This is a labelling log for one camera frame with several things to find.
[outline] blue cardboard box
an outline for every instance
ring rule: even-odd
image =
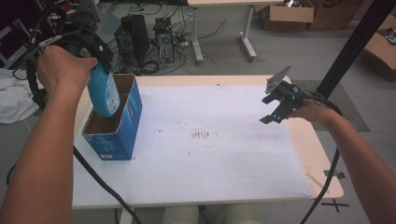
[[[120,94],[120,108],[111,118],[92,109],[82,135],[103,161],[128,161],[134,151],[142,112],[142,101],[133,75],[114,75]]]

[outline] human hand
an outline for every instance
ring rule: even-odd
[[[304,99],[303,106],[294,110],[289,117],[306,119],[309,122],[324,125],[333,114],[336,114],[336,112],[325,104]]]
[[[90,81],[90,69],[97,60],[77,58],[58,46],[47,46],[37,59],[38,79],[49,95],[54,90],[81,93]]]

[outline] black pole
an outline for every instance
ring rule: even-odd
[[[326,99],[332,94],[335,86],[359,56],[379,26],[396,6],[395,0],[374,0],[358,27],[348,39],[344,48],[335,59],[329,72],[320,82],[317,92]]]

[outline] metal stand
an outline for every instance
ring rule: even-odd
[[[204,62],[204,56],[202,55],[201,52],[201,47],[199,47],[199,43],[198,43],[198,28],[197,28],[197,10],[198,7],[195,7],[193,9],[193,29],[192,29],[192,46],[194,47],[194,52],[195,52],[195,59],[196,59],[196,63],[197,65],[200,65]]]
[[[358,27],[348,39],[326,77],[320,82],[317,92],[329,98],[335,86],[359,56],[388,14],[396,6],[394,0],[377,0],[372,3]]]
[[[251,16],[253,14],[254,6],[247,7],[247,20],[245,22],[245,30],[244,32],[239,32],[241,35],[242,43],[244,44],[245,48],[247,49],[249,61],[252,63],[258,59],[256,52],[254,51],[253,47],[251,47],[250,41],[248,40],[248,30],[250,28]]]

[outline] table leg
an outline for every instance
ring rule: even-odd
[[[256,52],[254,51],[253,47],[251,47],[250,41],[248,41],[248,30],[250,27],[251,16],[253,14],[253,8],[254,6],[247,7],[247,20],[245,22],[245,30],[243,32],[239,32],[239,34],[241,35],[242,43],[247,49],[247,53],[251,63],[258,59]]]
[[[198,7],[195,7],[192,12],[193,19],[193,27],[192,27],[192,46],[194,47],[195,59],[197,65],[200,65],[204,62],[204,56],[202,55],[201,48],[198,43],[198,28],[197,28],[197,10]]]
[[[122,208],[121,210],[121,217],[120,217],[120,224],[130,224],[134,223],[134,218],[129,214],[129,212]]]

